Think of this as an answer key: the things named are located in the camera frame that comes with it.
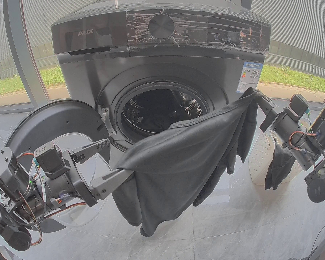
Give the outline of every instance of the plastic wrap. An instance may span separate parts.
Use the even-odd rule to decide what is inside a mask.
[[[174,23],[173,33],[156,38],[149,22],[156,15],[167,15]],[[271,28],[242,14],[217,14],[208,11],[161,9],[127,11],[128,50],[157,46],[204,46],[266,55]]]

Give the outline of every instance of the white plastic basket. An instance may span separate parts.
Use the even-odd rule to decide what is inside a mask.
[[[260,135],[249,155],[249,171],[252,181],[256,185],[264,185],[269,165],[273,160],[274,152],[274,139],[279,144],[282,143],[281,139],[273,132],[268,131],[266,133],[260,132]],[[297,161],[291,168],[289,175],[282,181],[286,183],[291,181],[302,171],[301,166]]]

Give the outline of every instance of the cable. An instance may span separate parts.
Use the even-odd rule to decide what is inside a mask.
[[[310,152],[310,151],[307,151],[307,150],[305,150],[305,149],[301,149],[301,148],[299,148],[299,147],[297,147],[297,146],[294,146],[294,145],[291,143],[291,139],[293,138],[294,134],[296,134],[296,133],[299,133],[299,134],[302,134],[302,135],[307,135],[307,136],[316,136],[317,134],[316,134],[316,133],[308,133],[308,132],[304,132],[304,131],[295,131],[295,132],[293,132],[293,133],[290,135],[290,137],[289,137],[289,145],[290,145],[292,148],[294,148],[295,150],[299,150],[299,151]]]
[[[315,241],[314,241],[314,244],[313,244],[313,246],[312,246],[311,253],[313,252],[313,248],[314,248],[314,245],[315,245],[316,239],[318,239],[318,236],[319,236],[320,232],[321,232],[324,228],[325,228],[325,225],[324,225],[324,227],[319,231],[318,235],[316,236]]]
[[[17,156],[17,160],[18,160],[19,158],[21,158],[22,156],[25,156],[25,155],[33,155],[33,156],[34,156],[34,153],[29,152],[29,151],[22,152],[21,154],[19,154],[19,155]]]
[[[32,211],[32,209],[30,208],[30,205],[26,201],[25,197],[23,197],[20,192],[18,192],[18,193],[19,193],[20,197],[24,200],[25,204],[28,206],[29,211],[32,213],[32,217],[34,218],[35,222],[37,223],[37,228],[38,228],[38,231],[39,231],[39,234],[40,234],[39,239],[36,242],[32,243],[31,245],[32,246],[33,245],[39,245],[42,242],[42,231],[41,231],[41,228],[40,228],[40,224],[38,223],[38,221],[36,219],[36,216],[35,216],[34,212]]]
[[[40,173],[39,169],[37,168],[37,166],[35,165],[34,162],[32,162],[32,163],[33,163],[33,165],[34,165],[34,167],[35,167],[35,169],[36,169],[36,171],[37,171],[37,173],[39,175],[39,179],[40,179],[40,183],[41,183],[41,189],[42,189],[43,204],[44,205],[43,205],[43,213],[42,213],[42,216],[38,220],[36,220],[34,223],[21,223],[21,222],[18,222],[17,221],[17,223],[19,223],[20,225],[25,226],[25,227],[38,225],[40,222],[42,222],[42,220],[43,220],[43,218],[44,218],[44,216],[46,214],[46,208],[47,208],[46,191],[45,191],[45,188],[44,188],[45,185],[43,184],[43,180],[42,180],[41,173]]]
[[[50,217],[52,217],[52,216],[54,216],[54,215],[56,215],[56,214],[59,214],[59,213],[62,212],[62,211],[65,211],[65,210],[68,210],[68,209],[70,209],[70,208],[72,208],[72,207],[80,206],[80,205],[87,205],[87,203],[86,203],[86,202],[78,202],[78,203],[72,204],[72,205],[70,205],[70,206],[67,206],[67,207],[66,207],[65,209],[63,209],[63,210],[59,210],[59,211],[56,211],[56,212],[54,212],[54,213],[52,213],[52,214],[49,214],[49,215],[45,216],[44,220],[45,220],[45,219],[48,219],[48,218],[50,218]]]

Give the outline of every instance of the black garment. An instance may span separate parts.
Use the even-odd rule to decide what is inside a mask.
[[[192,203],[212,193],[227,169],[234,172],[236,155],[248,156],[263,94],[249,88],[229,105],[169,129],[131,147],[116,168],[135,171],[113,192],[121,214],[151,236],[165,220],[176,219]]]
[[[289,175],[294,163],[295,157],[291,151],[275,142],[273,160],[269,165],[265,178],[265,190],[272,187],[274,190],[277,189],[278,185]]]

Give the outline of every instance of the metal bracket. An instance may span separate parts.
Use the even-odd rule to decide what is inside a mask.
[[[76,163],[84,163],[86,160],[94,156],[96,153],[110,145],[109,139],[103,139],[93,142],[90,145],[82,146],[70,151],[72,158]]]
[[[96,200],[104,200],[115,189],[117,189],[125,180],[127,180],[134,171],[122,170],[116,168],[104,176],[100,176],[91,180],[90,191],[96,198]]]
[[[22,203],[21,201],[20,202],[13,201],[3,191],[1,194],[1,201],[2,201],[2,205],[4,206],[7,213],[9,213],[9,214],[11,214]]]
[[[108,135],[111,136],[111,135],[116,135],[116,131],[114,131],[113,127],[112,127],[112,124],[111,124],[111,120],[109,118],[109,108],[102,108],[102,121],[104,122],[106,128],[107,128],[107,131],[108,131]]]

